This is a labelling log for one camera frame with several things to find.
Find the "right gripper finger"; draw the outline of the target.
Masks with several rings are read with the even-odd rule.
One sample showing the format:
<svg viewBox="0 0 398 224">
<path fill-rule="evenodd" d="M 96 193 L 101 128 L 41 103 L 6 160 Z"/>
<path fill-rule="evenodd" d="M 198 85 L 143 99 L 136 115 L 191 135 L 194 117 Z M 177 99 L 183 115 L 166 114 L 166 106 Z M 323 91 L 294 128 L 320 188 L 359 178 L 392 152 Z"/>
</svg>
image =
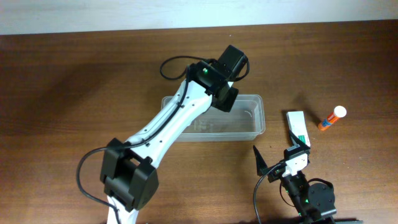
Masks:
<svg viewBox="0 0 398 224">
<path fill-rule="evenodd" d="M 257 175 L 261 177 L 267 173 L 268 166 L 256 146 L 253 146 L 253 151 L 256 158 Z"/>
<path fill-rule="evenodd" d="M 298 145 L 301 150 L 305 152 L 310 152 L 310 147 L 304 143 L 301 139 L 299 139 L 291 130 L 289 130 L 289 136 L 292 139 L 294 145 Z"/>
</svg>

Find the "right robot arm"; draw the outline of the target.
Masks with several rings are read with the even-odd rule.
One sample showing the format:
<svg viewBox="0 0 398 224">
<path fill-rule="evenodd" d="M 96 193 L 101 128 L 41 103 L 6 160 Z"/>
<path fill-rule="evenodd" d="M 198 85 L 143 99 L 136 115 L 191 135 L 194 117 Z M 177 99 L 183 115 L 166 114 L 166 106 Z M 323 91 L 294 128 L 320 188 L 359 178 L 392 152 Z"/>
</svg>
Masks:
<svg viewBox="0 0 398 224">
<path fill-rule="evenodd" d="M 284 150 L 284 158 L 273 166 L 268 166 L 257 147 L 253 147 L 256 158 L 256 172 L 260 179 L 254 188 L 252 201 L 258 222 L 261 222 L 257 208 L 257 190 L 267 179 L 270 183 L 279 180 L 279 188 L 284 189 L 299 214 L 301 223 L 334 223 L 336 213 L 334 186 L 331 182 L 313 178 L 306 179 L 302 172 L 310 163 L 310 146 L 302 138 L 289 131 L 293 146 Z"/>
</svg>

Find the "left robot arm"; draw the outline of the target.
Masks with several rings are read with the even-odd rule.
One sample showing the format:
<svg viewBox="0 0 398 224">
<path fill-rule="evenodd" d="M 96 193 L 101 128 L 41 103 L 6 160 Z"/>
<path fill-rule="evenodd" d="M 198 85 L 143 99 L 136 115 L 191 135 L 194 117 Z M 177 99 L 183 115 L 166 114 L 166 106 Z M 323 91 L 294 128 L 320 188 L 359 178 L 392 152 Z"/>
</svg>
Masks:
<svg viewBox="0 0 398 224">
<path fill-rule="evenodd" d="M 232 45 L 217 60 L 189 65 L 176 94 L 149 124 L 124 142 L 108 143 L 100 173 L 110 203 L 108 223 L 136 221 L 159 186 L 157 168 L 169 147 L 209 108 L 231 111 L 239 92 L 232 84 L 243 68 L 249 68 L 248 58 Z"/>
</svg>

